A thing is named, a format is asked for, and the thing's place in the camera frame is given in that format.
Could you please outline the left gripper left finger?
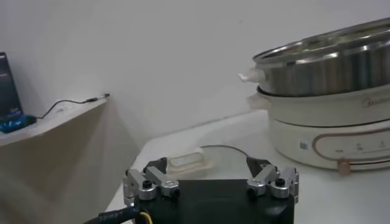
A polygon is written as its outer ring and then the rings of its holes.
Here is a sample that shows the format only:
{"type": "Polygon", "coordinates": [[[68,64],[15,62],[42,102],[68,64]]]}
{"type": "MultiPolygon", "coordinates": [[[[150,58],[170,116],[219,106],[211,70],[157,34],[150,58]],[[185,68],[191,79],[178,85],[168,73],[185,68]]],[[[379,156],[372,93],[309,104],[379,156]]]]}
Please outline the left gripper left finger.
{"type": "Polygon", "coordinates": [[[122,178],[124,201],[138,198],[150,201],[157,198],[159,192],[162,197],[176,199],[180,196],[180,184],[177,180],[168,177],[156,165],[163,159],[153,161],[141,172],[137,169],[127,169],[122,178]]]}

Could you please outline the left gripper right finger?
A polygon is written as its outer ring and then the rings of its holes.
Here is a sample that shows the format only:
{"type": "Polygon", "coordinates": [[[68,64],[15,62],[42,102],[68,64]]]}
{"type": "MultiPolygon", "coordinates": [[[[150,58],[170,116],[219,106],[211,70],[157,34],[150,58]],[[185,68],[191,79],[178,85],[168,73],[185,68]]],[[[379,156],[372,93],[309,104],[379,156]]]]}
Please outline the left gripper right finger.
{"type": "Polygon", "coordinates": [[[247,192],[260,197],[269,190],[277,199],[299,199],[299,172],[295,167],[287,167],[280,171],[268,160],[247,157],[246,163],[252,175],[246,182],[247,192]]]}

